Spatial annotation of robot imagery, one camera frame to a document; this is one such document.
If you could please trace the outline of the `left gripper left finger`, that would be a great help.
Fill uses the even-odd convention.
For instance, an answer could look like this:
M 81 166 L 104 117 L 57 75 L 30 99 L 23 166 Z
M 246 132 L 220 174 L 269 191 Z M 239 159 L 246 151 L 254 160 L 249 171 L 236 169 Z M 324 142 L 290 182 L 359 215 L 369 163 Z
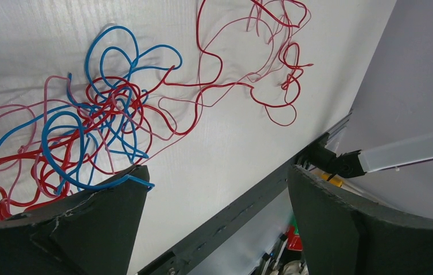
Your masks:
M 147 192 L 127 180 L 0 221 L 0 274 L 126 274 Z

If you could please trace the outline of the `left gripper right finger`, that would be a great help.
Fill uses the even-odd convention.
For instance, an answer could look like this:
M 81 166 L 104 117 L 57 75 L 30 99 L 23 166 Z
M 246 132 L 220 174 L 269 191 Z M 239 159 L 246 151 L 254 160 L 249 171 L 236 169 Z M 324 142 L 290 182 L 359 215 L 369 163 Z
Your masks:
M 310 274 L 433 274 L 433 219 L 291 166 L 288 191 Z

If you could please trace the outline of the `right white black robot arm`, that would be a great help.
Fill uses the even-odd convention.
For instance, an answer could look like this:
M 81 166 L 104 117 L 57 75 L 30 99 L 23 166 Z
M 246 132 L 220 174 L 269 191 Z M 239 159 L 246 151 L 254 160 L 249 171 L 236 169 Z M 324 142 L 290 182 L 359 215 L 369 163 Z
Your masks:
M 329 137 L 326 132 L 306 146 L 298 153 L 297 165 L 305 169 L 313 166 L 328 173 L 330 179 L 336 175 L 349 179 L 433 160 L 433 133 L 340 155 L 326 148 Z

